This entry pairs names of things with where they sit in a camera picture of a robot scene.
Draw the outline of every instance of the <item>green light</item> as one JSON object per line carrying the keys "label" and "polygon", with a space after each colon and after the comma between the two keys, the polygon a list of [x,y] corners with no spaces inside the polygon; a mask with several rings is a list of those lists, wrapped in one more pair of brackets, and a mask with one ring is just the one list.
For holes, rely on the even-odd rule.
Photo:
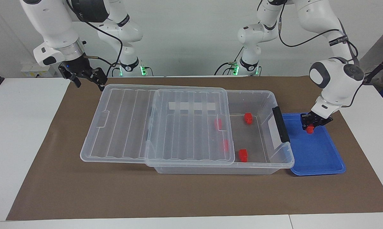
{"label": "green light", "polygon": [[236,65],[235,68],[234,68],[234,71],[232,72],[233,75],[238,75],[238,71],[239,71],[239,66]]}
{"label": "green light", "polygon": [[140,67],[140,70],[142,71],[142,76],[147,75],[147,70],[143,66]]}

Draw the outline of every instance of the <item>black handle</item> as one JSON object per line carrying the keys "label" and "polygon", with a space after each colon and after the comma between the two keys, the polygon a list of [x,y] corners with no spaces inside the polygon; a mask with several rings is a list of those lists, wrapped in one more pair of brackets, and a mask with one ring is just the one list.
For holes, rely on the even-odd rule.
{"label": "black handle", "polygon": [[278,127],[280,140],[283,143],[290,142],[289,135],[287,133],[287,129],[285,126],[285,122],[283,121],[282,112],[280,111],[280,108],[277,106],[275,108],[272,108],[272,111],[275,117],[276,126]]}

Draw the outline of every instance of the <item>white label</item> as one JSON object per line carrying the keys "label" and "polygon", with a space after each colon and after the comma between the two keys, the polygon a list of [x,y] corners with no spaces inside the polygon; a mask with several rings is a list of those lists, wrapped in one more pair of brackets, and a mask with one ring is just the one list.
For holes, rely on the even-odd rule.
{"label": "white label", "polygon": [[272,138],[273,148],[276,149],[279,145],[282,144],[282,141],[280,140],[278,126],[276,125],[275,116],[272,116],[272,118],[268,121],[269,125],[269,131],[270,131],[270,137]]}
{"label": "white label", "polygon": [[[180,103],[180,110],[188,110],[189,107],[188,102],[181,102]],[[168,108],[170,110],[175,110],[176,108],[176,102],[169,102]],[[203,103],[194,103],[194,109],[193,110],[203,110]],[[216,110],[216,103],[207,103],[207,110]]]}

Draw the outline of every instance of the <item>plastic lid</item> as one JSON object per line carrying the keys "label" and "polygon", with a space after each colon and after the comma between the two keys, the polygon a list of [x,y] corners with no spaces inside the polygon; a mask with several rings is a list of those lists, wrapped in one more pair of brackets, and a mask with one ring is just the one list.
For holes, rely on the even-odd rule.
{"label": "plastic lid", "polygon": [[235,160],[227,92],[222,88],[157,90],[150,119],[148,166],[230,165]]}

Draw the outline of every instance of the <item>transparent lid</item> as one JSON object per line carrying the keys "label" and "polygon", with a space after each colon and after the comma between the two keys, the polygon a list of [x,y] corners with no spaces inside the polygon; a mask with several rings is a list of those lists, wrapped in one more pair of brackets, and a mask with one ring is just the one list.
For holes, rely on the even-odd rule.
{"label": "transparent lid", "polygon": [[147,165],[230,165],[234,160],[226,90],[177,87],[155,92]]}
{"label": "transparent lid", "polygon": [[[169,157],[170,141],[174,154]],[[181,142],[180,147],[173,142]],[[81,159],[149,166],[229,165],[235,159],[233,152],[224,89],[110,84],[101,95]]]}

